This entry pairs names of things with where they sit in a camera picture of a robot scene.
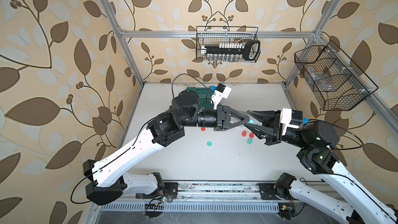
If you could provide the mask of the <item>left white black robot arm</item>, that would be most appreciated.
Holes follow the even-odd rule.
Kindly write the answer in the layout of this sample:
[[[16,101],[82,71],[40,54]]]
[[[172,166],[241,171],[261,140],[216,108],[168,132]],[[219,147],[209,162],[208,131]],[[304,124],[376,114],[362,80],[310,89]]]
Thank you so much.
[[[169,109],[146,122],[137,137],[113,154],[99,161],[83,164],[84,175],[90,181],[87,199],[102,206],[114,202],[124,194],[142,199],[164,196],[165,184],[158,172],[132,175],[128,170],[185,135],[185,127],[212,128],[226,131],[250,122],[247,114],[228,106],[199,108],[199,95],[192,90],[182,91],[172,99]]]

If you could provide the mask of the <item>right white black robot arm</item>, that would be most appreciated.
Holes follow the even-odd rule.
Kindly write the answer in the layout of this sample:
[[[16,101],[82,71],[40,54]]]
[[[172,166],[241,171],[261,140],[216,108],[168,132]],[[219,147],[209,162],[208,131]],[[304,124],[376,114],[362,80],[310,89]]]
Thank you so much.
[[[257,120],[245,123],[265,145],[287,143],[300,148],[297,158],[312,174],[331,186],[342,198],[339,201],[323,194],[295,176],[283,173],[268,191],[286,200],[300,200],[329,215],[341,224],[396,224],[398,211],[378,200],[358,182],[334,151],[340,141],[337,125],[303,117],[301,111],[247,111]]]

